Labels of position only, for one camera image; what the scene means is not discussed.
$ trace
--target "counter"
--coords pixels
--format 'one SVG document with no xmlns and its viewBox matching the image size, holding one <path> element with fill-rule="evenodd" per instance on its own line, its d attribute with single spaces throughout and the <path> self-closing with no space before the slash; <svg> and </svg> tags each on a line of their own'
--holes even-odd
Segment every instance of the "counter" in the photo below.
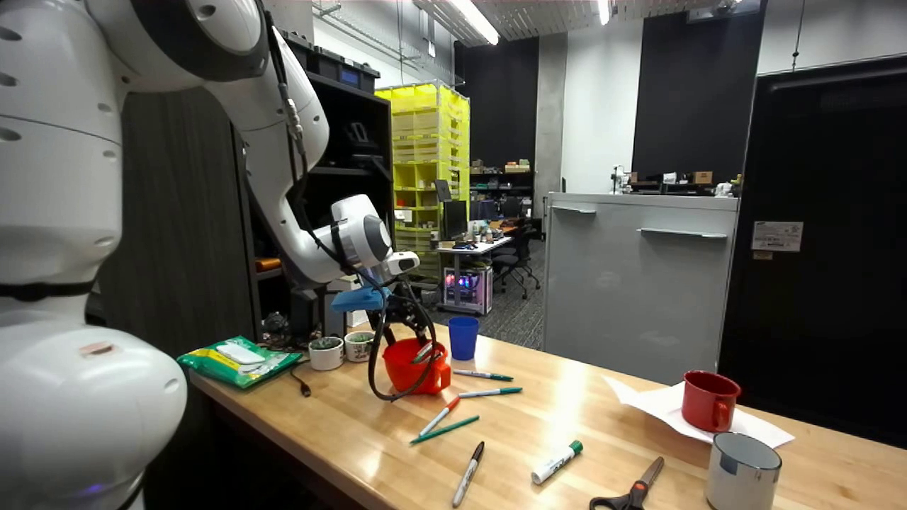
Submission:
<svg viewBox="0 0 907 510">
<path fill-rule="evenodd" d="M 703 195 L 552 195 L 541 348 L 659 384 L 715 368 L 737 211 Z"/>
<path fill-rule="evenodd" d="M 431 396 L 384 403 L 370 392 L 367 365 L 300 371 L 312 396 L 280 375 L 246 393 L 194 378 L 194 385 L 260 432 L 297 463 L 363 507 L 450 507 L 472 450 L 486 460 L 463 507 L 588 507 L 591 497 L 625 494 L 654 456 L 667 460 L 646 510 L 705 507 L 708 446 L 625 408 L 608 389 L 619 378 L 636 389 L 659 384 L 479 338 L 477 365 L 513 375 L 526 393 L 466 401 L 450 419 L 479 413 L 456 435 L 409 446 L 443 408 Z M 453 381 L 456 389 L 494 389 L 487 381 Z M 752 410 L 796 439 L 783 453 L 776 510 L 898 507 L 907 503 L 907 450 L 837 435 L 809 422 Z M 544 487 L 531 483 L 538 460 L 582 439 L 588 450 Z"/>
</svg>

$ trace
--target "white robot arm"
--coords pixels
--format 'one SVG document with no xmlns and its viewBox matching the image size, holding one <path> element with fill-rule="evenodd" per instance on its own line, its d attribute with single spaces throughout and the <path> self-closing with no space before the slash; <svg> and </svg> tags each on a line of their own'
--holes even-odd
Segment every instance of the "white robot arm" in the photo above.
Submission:
<svg viewBox="0 0 907 510">
<path fill-rule="evenodd" d="M 122 236 L 126 93 L 198 86 L 246 141 L 252 195 L 307 280 L 399 262 L 367 195 L 316 233 L 289 211 L 330 124 L 256 0 L 0 0 L 4 507 L 122 507 L 181 422 L 181 368 L 89 327 L 86 301 Z"/>
</svg>

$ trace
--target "black door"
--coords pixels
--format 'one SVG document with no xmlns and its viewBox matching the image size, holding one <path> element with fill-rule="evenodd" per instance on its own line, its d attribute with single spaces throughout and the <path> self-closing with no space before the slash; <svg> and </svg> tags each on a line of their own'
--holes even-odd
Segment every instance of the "black door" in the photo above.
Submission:
<svg viewBox="0 0 907 510">
<path fill-rule="evenodd" d="M 907 59 L 761 79 L 721 368 L 907 446 Z"/>
</svg>

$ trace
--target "white wall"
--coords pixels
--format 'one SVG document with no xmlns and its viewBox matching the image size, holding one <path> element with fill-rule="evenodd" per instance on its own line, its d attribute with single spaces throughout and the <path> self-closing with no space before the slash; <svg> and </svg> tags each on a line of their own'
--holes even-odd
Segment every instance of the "white wall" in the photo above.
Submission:
<svg viewBox="0 0 907 510">
<path fill-rule="evenodd" d="M 377 89 L 449 83 L 453 36 L 433 22 L 436 56 L 428 56 L 428 17 L 412 0 L 312 0 L 316 45 L 380 70 Z"/>
<path fill-rule="evenodd" d="M 771 0 L 761 75 L 793 70 L 802 7 L 796 70 L 907 55 L 905 0 Z"/>
<path fill-rule="evenodd" d="M 263 0 L 263 10 L 280 32 L 312 39 L 312 0 Z"/>
<path fill-rule="evenodd" d="M 609 192 L 612 167 L 633 164 L 645 19 L 568 34 L 562 175 L 568 189 Z"/>
</svg>

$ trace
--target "white cup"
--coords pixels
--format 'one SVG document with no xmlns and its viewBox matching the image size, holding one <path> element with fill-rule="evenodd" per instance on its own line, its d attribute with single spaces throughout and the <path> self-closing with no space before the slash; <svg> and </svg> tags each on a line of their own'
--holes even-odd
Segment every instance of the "white cup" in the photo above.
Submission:
<svg viewBox="0 0 907 510">
<path fill-rule="evenodd" d="M 344 362 L 344 340 L 340 338 L 319 338 L 309 344 L 309 362 L 316 371 L 331 371 Z"/>
<path fill-rule="evenodd" d="M 351 331 L 351 334 L 346 334 L 346 340 L 344 340 L 346 361 L 348 362 L 370 361 L 371 344 L 375 344 L 375 331 Z"/>
<path fill-rule="evenodd" d="M 717 188 L 715 188 L 715 198 L 732 198 L 734 192 L 734 185 L 732 181 L 721 181 Z"/>
</svg>

